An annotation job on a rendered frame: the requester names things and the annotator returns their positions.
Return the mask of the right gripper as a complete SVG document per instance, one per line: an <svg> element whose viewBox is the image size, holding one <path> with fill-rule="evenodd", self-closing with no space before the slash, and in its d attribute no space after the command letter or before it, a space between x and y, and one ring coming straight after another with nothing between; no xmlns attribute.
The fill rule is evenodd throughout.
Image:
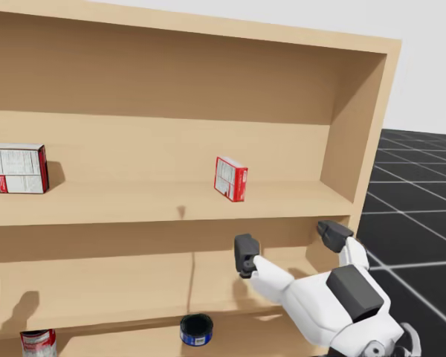
<svg viewBox="0 0 446 357"><path fill-rule="evenodd" d="M236 271L272 303L281 303L303 336L337 352L393 352L404 329L391 315L387 293L369 273L365 247L352 230L331 220L317 223L323 244L339 266L297 279L261 255L250 234L234 238Z"/></svg>

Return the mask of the pale wooden shelf unit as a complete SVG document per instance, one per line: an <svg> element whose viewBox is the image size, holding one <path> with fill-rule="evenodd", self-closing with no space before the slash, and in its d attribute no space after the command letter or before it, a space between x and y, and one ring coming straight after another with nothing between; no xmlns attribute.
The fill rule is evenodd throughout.
<svg viewBox="0 0 446 357"><path fill-rule="evenodd" d="M0 193L0 357L313 357L235 270L251 234L296 277L361 218L401 42L89 0L0 0L0 143L44 144L50 190ZM216 157L248 168L245 200ZM185 315L213 321L200 347Z"/></svg>

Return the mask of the blue flat can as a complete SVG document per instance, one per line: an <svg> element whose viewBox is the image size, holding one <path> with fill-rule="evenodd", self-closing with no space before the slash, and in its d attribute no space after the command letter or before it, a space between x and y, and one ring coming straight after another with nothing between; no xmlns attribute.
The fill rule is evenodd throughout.
<svg viewBox="0 0 446 357"><path fill-rule="evenodd" d="M180 338L188 346L200 347L213 337L213 321L209 315L198 313L185 315L180 322Z"/></svg>

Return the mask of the red and white carton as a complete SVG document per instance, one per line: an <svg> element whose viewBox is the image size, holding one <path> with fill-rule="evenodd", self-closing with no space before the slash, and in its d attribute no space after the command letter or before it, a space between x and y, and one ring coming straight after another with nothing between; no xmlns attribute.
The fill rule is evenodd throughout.
<svg viewBox="0 0 446 357"><path fill-rule="evenodd" d="M0 193L43 194L49 188L44 144L0 143Z"/></svg>

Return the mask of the red and white can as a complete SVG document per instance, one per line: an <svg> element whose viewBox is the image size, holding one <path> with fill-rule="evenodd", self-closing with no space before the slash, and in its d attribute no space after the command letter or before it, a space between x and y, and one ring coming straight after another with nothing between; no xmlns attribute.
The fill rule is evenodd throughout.
<svg viewBox="0 0 446 357"><path fill-rule="evenodd" d="M22 357L57 357L54 329L20 332L20 338Z"/></svg>

